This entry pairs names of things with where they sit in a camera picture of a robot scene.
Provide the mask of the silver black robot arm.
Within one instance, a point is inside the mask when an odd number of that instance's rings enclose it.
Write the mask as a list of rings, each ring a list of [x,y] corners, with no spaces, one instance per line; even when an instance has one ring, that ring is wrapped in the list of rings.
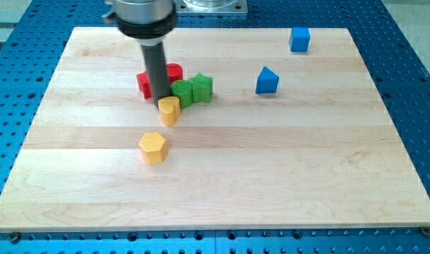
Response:
[[[102,15],[126,36],[136,39],[142,50],[149,86],[155,105],[171,95],[163,40],[177,23],[174,0],[113,0]]]

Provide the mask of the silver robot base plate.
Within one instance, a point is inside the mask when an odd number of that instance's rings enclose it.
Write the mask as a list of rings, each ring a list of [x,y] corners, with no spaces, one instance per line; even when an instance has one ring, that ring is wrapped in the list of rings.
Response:
[[[245,17],[247,0],[175,0],[179,16]]]

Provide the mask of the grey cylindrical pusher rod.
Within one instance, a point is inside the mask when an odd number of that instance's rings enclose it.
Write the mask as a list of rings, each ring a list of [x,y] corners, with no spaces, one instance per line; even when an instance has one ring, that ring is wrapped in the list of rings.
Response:
[[[149,86],[154,105],[157,107],[160,99],[171,95],[171,83],[166,68],[166,58],[163,43],[154,46],[141,46],[145,66],[149,78]]]

